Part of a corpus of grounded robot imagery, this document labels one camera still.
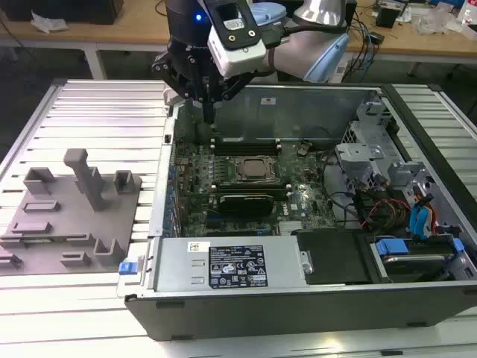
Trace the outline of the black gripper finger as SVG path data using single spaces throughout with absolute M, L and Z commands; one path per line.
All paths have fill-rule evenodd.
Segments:
M 186 53 L 182 57 L 162 53 L 155 57 L 151 69 L 180 97 L 201 105 L 203 120 L 211 122 L 211 101 L 199 57 Z
M 217 72 L 209 76 L 209 122 L 215 121 L 215 105 L 229 101 L 244 89 L 254 78 L 252 72 L 232 76 L 225 79 Z

